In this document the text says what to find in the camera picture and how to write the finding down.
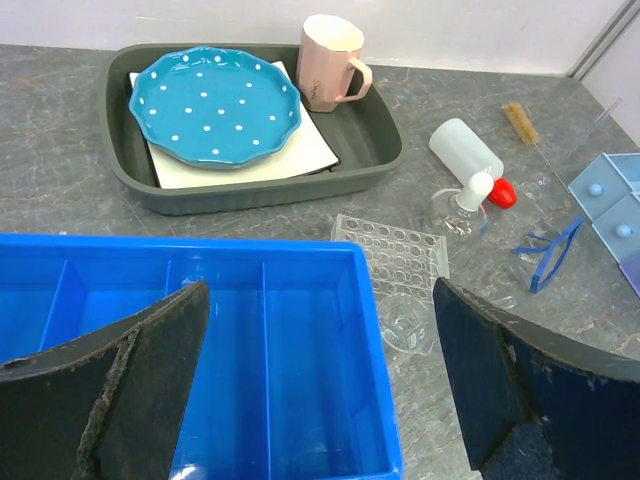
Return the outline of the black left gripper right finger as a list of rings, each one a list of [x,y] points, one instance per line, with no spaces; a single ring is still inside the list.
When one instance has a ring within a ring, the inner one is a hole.
[[[443,278],[433,300],[471,469],[485,479],[638,478],[638,361]]]

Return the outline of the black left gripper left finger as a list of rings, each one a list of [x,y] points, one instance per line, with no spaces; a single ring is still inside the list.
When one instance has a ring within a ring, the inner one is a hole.
[[[2,478],[168,478],[209,315],[197,281],[3,364]]]

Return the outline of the blue safety goggles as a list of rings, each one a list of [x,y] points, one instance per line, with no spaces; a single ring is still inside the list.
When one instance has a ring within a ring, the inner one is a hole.
[[[511,271],[525,291],[538,294],[553,282],[584,222],[583,216],[566,224],[541,220],[511,250]]]

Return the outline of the small glass beaker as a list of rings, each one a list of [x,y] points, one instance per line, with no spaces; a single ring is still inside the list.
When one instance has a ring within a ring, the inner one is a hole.
[[[406,294],[395,293],[378,305],[381,332],[398,352],[427,356],[437,338],[435,311],[431,305]]]

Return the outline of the clear test tube rack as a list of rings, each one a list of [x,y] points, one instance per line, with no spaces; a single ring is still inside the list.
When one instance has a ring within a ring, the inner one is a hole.
[[[405,294],[432,302],[439,278],[449,278],[446,238],[339,214],[331,239],[359,245],[377,299]]]

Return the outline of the glass alcohol lamp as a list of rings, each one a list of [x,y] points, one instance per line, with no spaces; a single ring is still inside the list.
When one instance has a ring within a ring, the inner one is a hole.
[[[427,205],[426,224],[439,235],[479,238],[489,227],[483,202],[494,187],[486,172],[473,174],[462,188],[445,188],[434,193]]]

